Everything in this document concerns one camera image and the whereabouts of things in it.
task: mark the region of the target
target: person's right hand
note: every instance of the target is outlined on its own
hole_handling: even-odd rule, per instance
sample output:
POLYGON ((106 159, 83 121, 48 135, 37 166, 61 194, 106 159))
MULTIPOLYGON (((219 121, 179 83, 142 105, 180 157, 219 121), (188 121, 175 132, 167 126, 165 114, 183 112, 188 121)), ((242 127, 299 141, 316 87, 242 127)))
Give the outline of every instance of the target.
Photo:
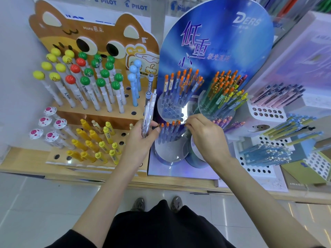
POLYGON ((185 126, 192 133, 201 155, 212 168, 226 165, 235 159, 231 157, 223 129, 204 115, 189 116, 185 126))

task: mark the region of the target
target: shoe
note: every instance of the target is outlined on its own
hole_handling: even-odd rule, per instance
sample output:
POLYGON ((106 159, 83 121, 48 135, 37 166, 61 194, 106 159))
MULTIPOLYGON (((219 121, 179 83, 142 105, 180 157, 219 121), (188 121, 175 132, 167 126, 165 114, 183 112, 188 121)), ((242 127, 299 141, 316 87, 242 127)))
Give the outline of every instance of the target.
POLYGON ((182 199, 178 196, 174 197, 170 204, 170 210, 174 213, 177 213, 182 207, 183 207, 182 199))
POLYGON ((145 201, 142 197, 136 199, 130 211, 145 211, 145 201))

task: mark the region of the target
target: bear-shaped display board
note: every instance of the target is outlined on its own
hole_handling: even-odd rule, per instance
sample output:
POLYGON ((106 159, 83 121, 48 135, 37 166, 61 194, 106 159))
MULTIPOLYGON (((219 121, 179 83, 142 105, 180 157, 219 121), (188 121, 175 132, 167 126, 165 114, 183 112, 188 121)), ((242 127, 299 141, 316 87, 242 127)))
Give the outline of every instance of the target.
POLYGON ((148 86, 147 76, 152 73, 155 80, 159 70, 159 45, 153 35, 146 32, 134 16, 124 13, 115 25, 98 24, 82 20, 67 19, 61 12, 44 0, 35 3, 35 14, 29 18, 30 27, 48 51, 56 47, 64 54, 70 49, 78 57, 83 51, 91 63, 95 54, 100 54, 106 63, 111 55, 115 69, 127 80, 129 67, 135 59, 142 63, 141 85, 148 86))
POLYGON ((164 76, 192 68, 206 90, 217 71, 247 75, 241 88, 269 56, 274 37, 267 11, 252 0, 208 0, 186 12, 173 25, 160 50, 158 95, 164 76))

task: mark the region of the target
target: hand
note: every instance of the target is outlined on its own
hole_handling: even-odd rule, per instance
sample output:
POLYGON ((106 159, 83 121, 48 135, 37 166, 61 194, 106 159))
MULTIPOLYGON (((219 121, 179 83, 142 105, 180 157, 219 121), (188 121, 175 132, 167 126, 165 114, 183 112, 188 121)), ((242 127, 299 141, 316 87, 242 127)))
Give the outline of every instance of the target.
POLYGON ((222 128, 209 121, 204 115, 189 116, 186 125, 205 161, 214 169, 227 165, 231 157, 222 128))
MULTIPOLYGON (((130 130, 119 164, 126 164, 135 169, 141 165, 147 156, 153 142, 159 137, 160 127, 150 129, 146 138, 141 136, 141 126, 143 119, 140 119, 130 130)), ((158 126, 155 121, 151 121, 150 126, 158 126)))

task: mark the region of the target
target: blue display board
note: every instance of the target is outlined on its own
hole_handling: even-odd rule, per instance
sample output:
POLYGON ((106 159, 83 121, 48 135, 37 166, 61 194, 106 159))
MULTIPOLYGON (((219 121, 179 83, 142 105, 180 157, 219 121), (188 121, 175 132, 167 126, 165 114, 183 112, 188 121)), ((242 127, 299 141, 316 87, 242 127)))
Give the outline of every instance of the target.
POLYGON ((209 0, 186 12, 170 29, 160 51, 158 95, 164 76, 193 68, 206 89, 217 71, 248 75, 244 85, 269 56, 274 37, 265 9, 252 0, 209 0))

